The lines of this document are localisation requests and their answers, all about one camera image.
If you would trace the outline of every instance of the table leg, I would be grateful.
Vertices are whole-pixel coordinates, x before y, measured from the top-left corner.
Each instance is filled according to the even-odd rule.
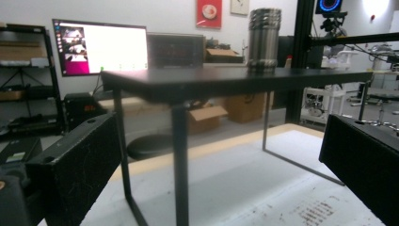
[[[269,108],[270,108],[270,91],[266,93],[266,105],[264,109],[264,125],[263,125],[263,150],[266,151],[266,137],[267,137],[267,129],[269,127]]]
[[[120,168],[122,170],[122,180],[123,180],[123,189],[125,194],[125,199],[129,204],[130,209],[133,212],[133,215],[136,218],[138,225],[147,226],[147,222],[144,219],[140,209],[138,208],[135,200],[132,196],[132,189],[130,187],[130,175],[129,175],[129,166],[128,166],[128,157],[126,151],[126,140],[123,126],[123,108],[122,108],[122,100],[121,100],[121,91],[120,89],[113,90],[114,96],[114,107],[117,115],[117,126],[119,130],[119,138],[120,138]]]
[[[364,83],[363,87],[363,93],[361,95],[361,106],[360,106],[360,113],[359,113],[359,121],[363,120],[363,112],[364,112],[364,107],[366,105],[366,99],[367,99],[367,91],[369,90],[369,85],[370,81]]]
[[[183,104],[172,108],[176,225],[188,225],[187,113]]]

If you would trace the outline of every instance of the light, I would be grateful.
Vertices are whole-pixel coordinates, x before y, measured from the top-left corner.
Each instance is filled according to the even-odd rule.
[[[363,7],[367,15],[378,18],[385,13],[389,2],[390,0],[363,0]]]

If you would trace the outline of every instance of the cardboard box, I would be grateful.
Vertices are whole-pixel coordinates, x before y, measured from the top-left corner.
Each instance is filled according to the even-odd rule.
[[[0,60],[28,60],[46,57],[38,42],[0,41]]]
[[[221,106],[210,106],[188,111],[188,134],[198,134],[217,128],[220,117],[227,115]]]
[[[206,62],[208,63],[242,63],[243,58],[233,50],[206,49]]]
[[[264,111],[264,97],[264,93],[228,97],[225,105],[229,120],[245,123],[260,119]]]

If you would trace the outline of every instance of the tabletop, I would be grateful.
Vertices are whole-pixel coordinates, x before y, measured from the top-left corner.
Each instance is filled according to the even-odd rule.
[[[372,75],[367,72],[285,68],[276,68],[274,73],[249,73],[247,68],[101,72],[104,85],[110,89],[123,89],[148,102],[168,104],[269,90],[366,82]]]

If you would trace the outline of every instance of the shelving unit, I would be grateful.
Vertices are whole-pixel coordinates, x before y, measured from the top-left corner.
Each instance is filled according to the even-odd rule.
[[[41,109],[35,105],[44,105],[45,112],[38,112]],[[0,139],[58,135],[64,131],[50,37],[44,26],[0,27],[0,108],[4,109],[0,117],[5,118],[8,110],[15,111],[13,107],[21,110],[9,113],[10,118],[0,119],[8,122]]]

